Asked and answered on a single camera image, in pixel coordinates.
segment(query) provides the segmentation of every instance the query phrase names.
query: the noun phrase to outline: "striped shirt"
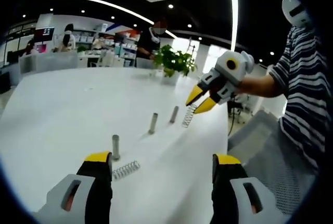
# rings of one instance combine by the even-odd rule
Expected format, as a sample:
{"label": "striped shirt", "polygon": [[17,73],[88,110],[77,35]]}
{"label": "striped shirt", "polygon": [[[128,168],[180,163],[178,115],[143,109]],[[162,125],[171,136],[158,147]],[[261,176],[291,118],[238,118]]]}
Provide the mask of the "striped shirt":
{"label": "striped shirt", "polygon": [[281,130],[315,168],[325,151],[330,119],[328,67],[321,49],[314,30],[292,27],[284,54],[270,72],[287,98]]}

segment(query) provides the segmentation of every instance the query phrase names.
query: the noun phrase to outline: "metal rod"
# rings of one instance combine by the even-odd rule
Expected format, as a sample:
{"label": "metal rod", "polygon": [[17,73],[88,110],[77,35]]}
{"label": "metal rod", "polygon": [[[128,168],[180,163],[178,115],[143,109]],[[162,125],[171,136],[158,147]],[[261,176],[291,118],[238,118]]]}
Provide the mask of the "metal rod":
{"label": "metal rod", "polygon": [[173,109],[172,116],[171,116],[171,119],[170,119],[170,123],[174,123],[176,121],[176,116],[177,116],[177,113],[178,113],[178,109],[179,109],[178,106],[175,106],[175,108]]}
{"label": "metal rod", "polygon": [[156,122],[157,122],[157,117],[158,117],[158,114],[157,113],[154,113],[152,115],[152,120],[151,120],[151,124],[150,124],[150,129],[148,131],[149,134],[154,134],[155,132],[155,126],[156,126]]}
{"label": "metal rod", "polygon": [[119,160],[119,135],[112,136],[112,160]]}

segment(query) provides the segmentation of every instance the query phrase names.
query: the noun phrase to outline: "potted plant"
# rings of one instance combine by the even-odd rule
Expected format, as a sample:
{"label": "potted plant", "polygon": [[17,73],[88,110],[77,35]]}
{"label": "potted plant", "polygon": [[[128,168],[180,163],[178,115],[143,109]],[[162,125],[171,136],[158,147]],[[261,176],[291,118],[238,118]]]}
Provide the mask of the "potted plant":
{"label": "potted plant", "polygon": [[157,51],[153,62],[157,67],[163,66],[162,83],[176,85],[180,73],[187,76],[190,71],[195,71],[194,61],[191,54],[175,52],[170,45],[165,45]]}
{"label": "potted plant", "polygon": [[80,45],[76,51],[78,54],[83,55],[86,50],[87,50],[87,48],[85,46]]}

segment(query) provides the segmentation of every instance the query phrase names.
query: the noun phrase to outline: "window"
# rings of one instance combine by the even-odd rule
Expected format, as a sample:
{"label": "window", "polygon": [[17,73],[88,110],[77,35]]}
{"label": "window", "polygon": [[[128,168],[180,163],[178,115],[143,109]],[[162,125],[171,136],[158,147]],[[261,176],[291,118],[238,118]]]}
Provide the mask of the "window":
{"label": "window", "polygon": [[204,63],[203,73],[208,73],[211,68],[213,68],[216,64],[217,59],[222,56],[224,52],[226,52],[226,48],[222,48],[216,45],[210,45],[208,50],[208,56],[206,62]]}
{"label": "window", "polygon": [[191,43],[189,42],[189,39],[186,38],[176,38],[173,40],[172,48],[174,51],[181,51],[183,53],[189,53],[192,54],[192,57],[196,59],[198,48],[199,48],[199,41],[191,40]]}

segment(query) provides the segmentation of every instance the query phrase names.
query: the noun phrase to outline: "green leaves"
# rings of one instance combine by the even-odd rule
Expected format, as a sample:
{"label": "green leaves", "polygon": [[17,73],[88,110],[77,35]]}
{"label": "green leaves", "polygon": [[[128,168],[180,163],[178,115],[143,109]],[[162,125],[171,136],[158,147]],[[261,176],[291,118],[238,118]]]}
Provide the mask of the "green leaves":
{"label": "green leaves", "polygon": [[195,71],[197,65],[189,53],[174,52],[170,45],[165,45],[158,50],[154,63],[156,66],[163,65],[166,76],[171,77],[176,71],[187,76],[190,71]]}
{"label": "green leaves", "polygon": [[78,49],[76,50],[78,53],[86,51],[87,48],[85,46],[80,45]]}

